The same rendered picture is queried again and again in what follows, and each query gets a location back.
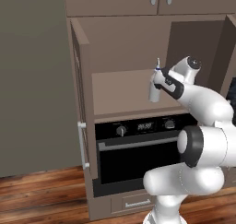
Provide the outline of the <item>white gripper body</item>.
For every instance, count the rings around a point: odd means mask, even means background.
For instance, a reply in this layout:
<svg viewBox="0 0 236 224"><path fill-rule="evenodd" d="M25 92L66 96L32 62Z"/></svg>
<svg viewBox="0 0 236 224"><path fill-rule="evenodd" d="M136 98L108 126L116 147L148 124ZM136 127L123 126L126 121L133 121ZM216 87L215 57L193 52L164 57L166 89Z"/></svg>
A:
<svg viewBox="0 0 236 224"><path fill-rule="evenodd" d="M156 68L153 83L154 84L161 84L162 88L167 88L168 85L165 82L166 76L167 76L167 70L165 68Z"/></svg>

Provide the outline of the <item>white spray bottle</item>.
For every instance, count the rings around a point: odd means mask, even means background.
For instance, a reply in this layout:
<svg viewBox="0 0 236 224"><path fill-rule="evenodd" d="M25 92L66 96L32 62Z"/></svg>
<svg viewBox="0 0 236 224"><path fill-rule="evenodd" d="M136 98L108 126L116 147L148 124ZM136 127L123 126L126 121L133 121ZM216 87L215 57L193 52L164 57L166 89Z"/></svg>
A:
<svg viewBox="0 0 236 224"><path fill-rule="evenodd" d="M156 68L160 68L160 60L157 59L157 65L155 67ZM155 88L154 83L153 83L153 79L155 76L155 69L154 69L154 73L151 76L150 79L150 85L149 85L149 96L148 99L151 102L158 102L159 101L159 95L160 95L160 89Z"/></svg>

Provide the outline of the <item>brown cabinet carcass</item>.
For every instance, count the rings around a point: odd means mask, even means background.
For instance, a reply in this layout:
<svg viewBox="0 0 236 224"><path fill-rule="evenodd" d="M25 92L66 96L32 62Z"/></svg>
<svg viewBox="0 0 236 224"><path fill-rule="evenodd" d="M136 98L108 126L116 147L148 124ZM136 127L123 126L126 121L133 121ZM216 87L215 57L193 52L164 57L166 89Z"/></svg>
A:
<svg viewBox="0 0 236 224"><path fill-rule="evenodd" d="M209 88L226 16L77 18L89 41L95 123L182 113L183 106L167 93L161 93L157 103L148 99L149 80L157 59L160 66L170 68L184 57L193 56L202 64L195 82ZM85 122L79 54L70 19L77 117Z"/></svg>

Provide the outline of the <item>brown open cabinet door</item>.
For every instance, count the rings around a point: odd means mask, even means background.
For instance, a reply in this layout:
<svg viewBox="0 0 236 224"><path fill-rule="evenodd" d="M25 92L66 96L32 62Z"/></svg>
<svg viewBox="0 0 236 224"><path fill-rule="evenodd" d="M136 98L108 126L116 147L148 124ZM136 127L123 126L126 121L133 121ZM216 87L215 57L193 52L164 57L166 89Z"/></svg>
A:
<svg viewBox="0 0 236 224"><path fill-rule="evenodd" d="M236 73L236 14L225 17L207 85L227 96Z"/></svg>
<svg viewBox="0 0 236 224"><path fill-rule="evenodd" d="M95 137L92 76L89 66L89 39L86 36L85 31L83 30L77 18L71 18L70 23L73 32L75 33L75 38L73 39L73 41L77 53L79 54L79 69L81 70L82 76L90 175L92 179L97 179L98 165Z"/></svg>

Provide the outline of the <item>black built-in oven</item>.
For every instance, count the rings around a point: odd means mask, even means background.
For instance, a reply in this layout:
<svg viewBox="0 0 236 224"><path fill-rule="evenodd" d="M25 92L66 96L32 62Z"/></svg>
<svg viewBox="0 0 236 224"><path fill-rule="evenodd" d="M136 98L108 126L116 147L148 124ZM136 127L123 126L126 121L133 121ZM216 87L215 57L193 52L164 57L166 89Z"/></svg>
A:
<svg viewBox="0 0 236 224"><path fill-rule="evenodd" d="M175 122L174 129L165 128L168 120ZM109 151L99 151L99 143L112 146L178 137L185 126L196 124L189 113L96 124L98 178L92 181L93 194L101 197L140 190L146 171L180 162L177 141ZM116 133L121 125L127 128L124 136Z"/></svg>

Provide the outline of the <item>brown drawer front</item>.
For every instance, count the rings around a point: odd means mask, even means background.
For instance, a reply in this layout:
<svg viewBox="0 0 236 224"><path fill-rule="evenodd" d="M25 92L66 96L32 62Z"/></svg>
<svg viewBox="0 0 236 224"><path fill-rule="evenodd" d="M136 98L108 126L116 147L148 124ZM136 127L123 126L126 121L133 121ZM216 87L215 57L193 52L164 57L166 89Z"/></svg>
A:
<svg viewBox="0 0 236 224"><path fill-rule="evenodd" d="M151 201L151 204L143 205L143 206L128 207L128 208L124 207L125 203L132 204L135 202L146 201L147 199ZM152 196L149 195L148 193L116 196L112 198L112 213L126 211L126 210L135 210L138 208L150 206L152 204L153 204Z"/></svg>

